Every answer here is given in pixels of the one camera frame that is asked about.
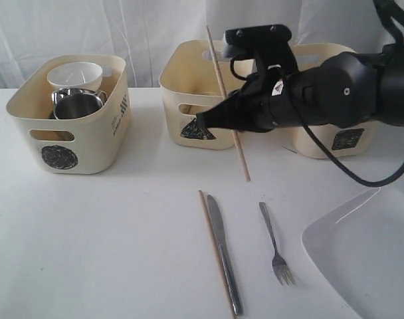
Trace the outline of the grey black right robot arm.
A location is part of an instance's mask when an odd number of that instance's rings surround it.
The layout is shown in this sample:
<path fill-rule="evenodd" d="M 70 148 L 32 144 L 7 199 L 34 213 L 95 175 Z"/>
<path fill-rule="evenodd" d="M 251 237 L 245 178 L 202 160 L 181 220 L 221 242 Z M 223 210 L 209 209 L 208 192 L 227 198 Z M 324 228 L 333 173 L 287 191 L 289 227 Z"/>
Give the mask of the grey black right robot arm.
<path fill-rule="evenodd" d="M 257 133 L 303 125 L 350 128 L 372 121 L 404 127 L 402 48 L 342 52 L 303 71 L 274 66 L 196 114 L 199 128 Z"/>

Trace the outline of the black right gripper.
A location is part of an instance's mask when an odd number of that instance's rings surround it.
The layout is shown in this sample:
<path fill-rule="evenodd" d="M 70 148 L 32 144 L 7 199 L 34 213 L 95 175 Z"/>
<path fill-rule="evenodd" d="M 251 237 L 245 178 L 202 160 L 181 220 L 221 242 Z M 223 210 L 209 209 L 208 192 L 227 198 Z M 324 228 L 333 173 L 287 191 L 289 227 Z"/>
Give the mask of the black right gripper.
<path fill-rule="evenodd" d="M 272 68 L 261 76 L 258 72 L 240 90 L 209 110 L 196 113 L 200 129 L 221 128 L 265 133 L 275 128 L 299 126 L 296 113 L 308 114 L 308 106 L 291 93 L 290 81 L 281 68 Z"/>

